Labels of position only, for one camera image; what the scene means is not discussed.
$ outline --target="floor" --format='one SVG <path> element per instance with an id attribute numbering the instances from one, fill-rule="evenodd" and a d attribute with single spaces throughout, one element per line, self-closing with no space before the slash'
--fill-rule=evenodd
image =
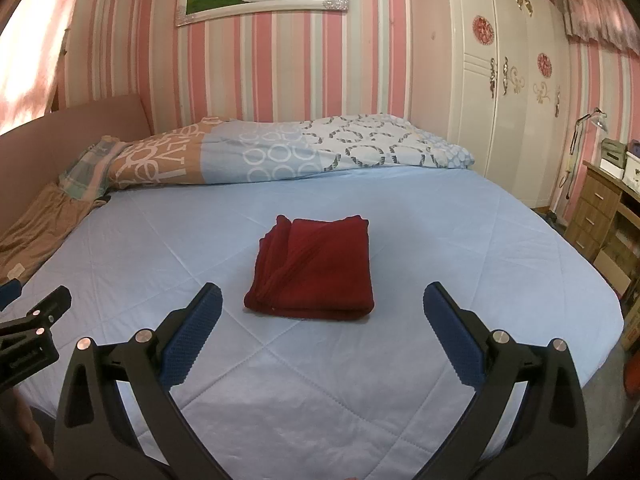
<path id="1" fill-rule="evenodd" d="M 625 361 L 625 351 L 618 343 L 582 390 L 589 427 L 589 471 L 616 443 L 636 405 L 627 399 L 623 387 Z"/>

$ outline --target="pink curtain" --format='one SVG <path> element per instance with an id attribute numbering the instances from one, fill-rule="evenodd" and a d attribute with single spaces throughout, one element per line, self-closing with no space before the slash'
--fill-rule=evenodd
<path id="1" fill-rule="evenodd" d="M 640 54 L 640 30 L 622 0 L 556 0 L 568 36 Z"/>
<path id="2" fill-rule="evenodd" d="M 47 111 L 75 2 L 22 0 L 0 35 L 0 135 Z"/>

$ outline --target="silver bolt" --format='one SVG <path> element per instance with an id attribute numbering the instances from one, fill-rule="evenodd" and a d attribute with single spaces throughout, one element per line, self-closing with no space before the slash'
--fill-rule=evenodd
<path id="1" fill-rule="evenodd" d="M 566 350 L 566 342 L 562 339 L 554 339 L 554 348 L 559 352 L 564 352 Z"/>
<path id="2" fill-rule="evenodd" d="M 139 343 L 146 343 L 153 337 L 154 333 L 148 328 L 144 328 L 136 332 L 136 341 Z"/>
<path id="3" fill-rule="evenodd" d="M 504 345 L 509 342 L 509 334 L 507 334 L 504 330 L 496 330 L 494 332 L 494 341 Z"/>
<path id="4" fill-rule="evenodd" d="M 78 348 L 78 350 L 86 350 L 89 346 L 91 346 L 91 340 L 88 337 L 83 337 L 76 344 L 76 348 Z"/>

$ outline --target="red floral medallion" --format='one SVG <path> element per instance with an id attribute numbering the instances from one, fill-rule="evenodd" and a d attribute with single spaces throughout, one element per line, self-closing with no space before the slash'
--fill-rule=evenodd
<path id="1" fill-rule="evenodd" d="M 540 54 L 538 56 L 538 69 L 540 73 L 547 79 L 551 77 L 553 67 L 551 66 L 551 60 L 546 54 Z"/>
<path id="2" fill-rule="evenodd" d="M 483 45 L 491 45 L 494 42 L 494 28 L 484 16 L 475 17 L 474 35 Z"/>

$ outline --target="folded red cloth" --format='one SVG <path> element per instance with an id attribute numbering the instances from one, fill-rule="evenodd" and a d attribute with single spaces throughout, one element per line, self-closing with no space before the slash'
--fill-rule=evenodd
<path id="1" fill-rule="evenodd" d="M 260 240 L 247 308 L 272 316 L 353 320 L 373 310 L 369 221 L 280 215 Z"/>

